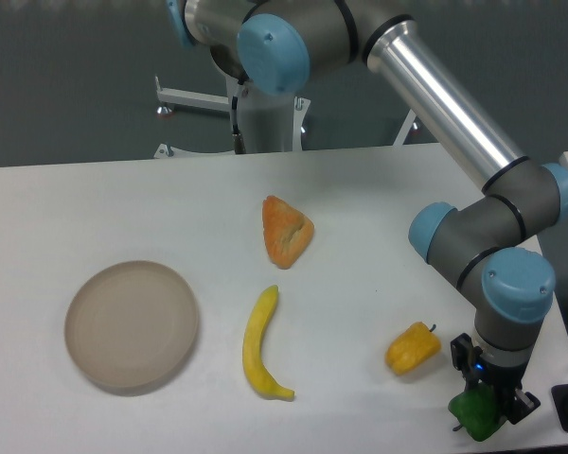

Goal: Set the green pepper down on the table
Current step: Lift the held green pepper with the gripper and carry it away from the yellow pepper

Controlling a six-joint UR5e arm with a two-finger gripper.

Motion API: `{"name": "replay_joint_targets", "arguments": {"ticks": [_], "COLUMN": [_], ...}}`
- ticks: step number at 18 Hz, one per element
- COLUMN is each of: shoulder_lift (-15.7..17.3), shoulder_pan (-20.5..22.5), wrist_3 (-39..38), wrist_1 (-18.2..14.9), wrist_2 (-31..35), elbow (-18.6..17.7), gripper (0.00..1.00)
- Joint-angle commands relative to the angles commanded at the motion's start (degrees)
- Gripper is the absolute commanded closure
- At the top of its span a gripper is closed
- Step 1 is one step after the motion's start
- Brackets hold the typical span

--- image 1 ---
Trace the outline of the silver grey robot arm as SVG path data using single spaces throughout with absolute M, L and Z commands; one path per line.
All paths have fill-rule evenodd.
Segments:
M 228 79 L 238 154 L 289 151 L 297 93 L 313 78 L 361 61 L 384 77 L 482 192 L 465 209 L 424 208 L 409 239 L 475 309 L 473 335 L 451 343 L 468 391 L 493 397 L 494 422 L 518 423 L 539 400 L 522 379 L 556 277 L 523 248 L 568 218 L 568 170 L 524 156 L 423 43 L 394 1 L 169 1 L 179 42 L 203 44 Z

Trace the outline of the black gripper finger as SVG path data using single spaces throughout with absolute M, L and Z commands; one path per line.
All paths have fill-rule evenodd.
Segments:
M 538 397 L 522 388 L 499 390 L 499 407 L 502 416 L 512 425 L 521 422 L 541 405 Z
M 482 380 L 484 368 L 480 363 L 482 349 L 473 344 L 467 333 L 462 333 L 450 343 L 453 368 L 461 373 L 465 391 L 475 388 Z

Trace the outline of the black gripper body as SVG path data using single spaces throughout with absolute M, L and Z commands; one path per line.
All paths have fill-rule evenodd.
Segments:
M 523 388 L 522 379 L 527 368 L 527 361 L 523 359 L 503 363 L 482 353 L 480 363 L 484 368 L 482 381 L 488 384 L 494 392 L 499 407 L 499 390 L 502 388 Z

